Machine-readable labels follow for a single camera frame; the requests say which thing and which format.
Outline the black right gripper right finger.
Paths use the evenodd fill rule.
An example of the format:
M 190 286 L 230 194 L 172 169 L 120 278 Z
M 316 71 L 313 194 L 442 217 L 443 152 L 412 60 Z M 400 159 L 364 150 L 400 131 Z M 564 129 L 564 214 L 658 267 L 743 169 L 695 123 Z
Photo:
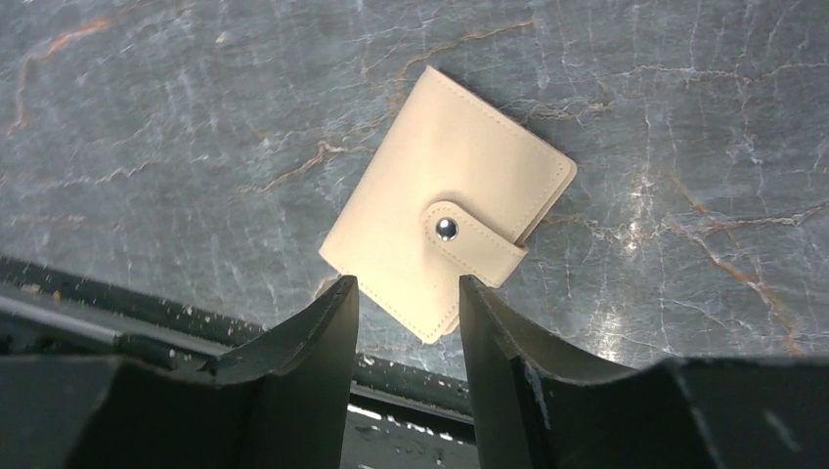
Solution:
M 458 310 L 484 468 L 824 468 L 824 357 L 668 358 L 642 369 L 588 353 L 509 308 L 477 277 Z

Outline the beige leather card holder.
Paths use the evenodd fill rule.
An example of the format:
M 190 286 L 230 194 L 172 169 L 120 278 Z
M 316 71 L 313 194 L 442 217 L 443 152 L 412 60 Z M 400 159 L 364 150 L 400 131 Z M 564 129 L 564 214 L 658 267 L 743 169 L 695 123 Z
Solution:
M 419 77 L 320 248 L 426 344 L 458 325 L 458 280 L 501 286 L 575 162 L 434 67 Z

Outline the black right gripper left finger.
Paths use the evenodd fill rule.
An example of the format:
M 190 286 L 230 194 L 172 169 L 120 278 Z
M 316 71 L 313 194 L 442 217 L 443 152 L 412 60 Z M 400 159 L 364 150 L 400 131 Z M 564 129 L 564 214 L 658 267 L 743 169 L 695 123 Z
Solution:
M 352 276 L 212 355 L 13 286 L 1 317 L 75 347 L 1 359 L 5 468 L 335 468 L 359 320 Z

